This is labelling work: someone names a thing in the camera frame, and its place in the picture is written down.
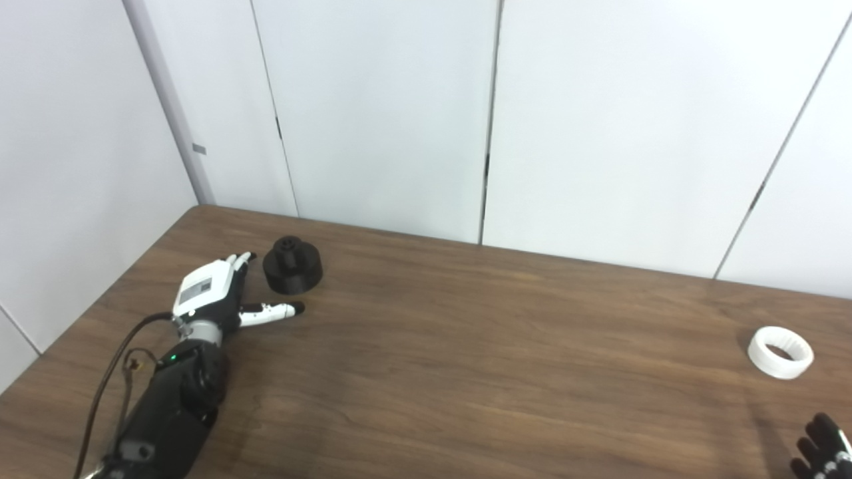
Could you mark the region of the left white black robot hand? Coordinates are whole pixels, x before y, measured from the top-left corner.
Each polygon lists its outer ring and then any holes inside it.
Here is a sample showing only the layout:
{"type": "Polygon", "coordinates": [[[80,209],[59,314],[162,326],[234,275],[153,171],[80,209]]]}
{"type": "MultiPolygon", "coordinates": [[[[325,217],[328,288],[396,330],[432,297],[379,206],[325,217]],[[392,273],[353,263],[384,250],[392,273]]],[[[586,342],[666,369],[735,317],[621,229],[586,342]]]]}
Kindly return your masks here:
{"type": "Polygon", "coordinates": [[[294,303],[244,303],[251,251],[216,259],[189,273],[172,308],[180,338],[219,343],[240,328],[265,325],[301,315],[306,307],[294,303]]]}

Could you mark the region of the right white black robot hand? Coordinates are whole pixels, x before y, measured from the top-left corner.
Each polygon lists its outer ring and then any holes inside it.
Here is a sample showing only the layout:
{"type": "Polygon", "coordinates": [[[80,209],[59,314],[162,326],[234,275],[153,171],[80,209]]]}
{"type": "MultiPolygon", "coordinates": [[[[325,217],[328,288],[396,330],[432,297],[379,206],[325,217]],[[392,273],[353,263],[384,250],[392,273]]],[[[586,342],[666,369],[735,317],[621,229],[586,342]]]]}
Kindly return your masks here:
{"type": "Polygon", "coordinates": [[[797,478],[851,477],[850,441],[828,414],[813,416],[796,447],[799,456],[792,458],[790,468],[797,478]]]}

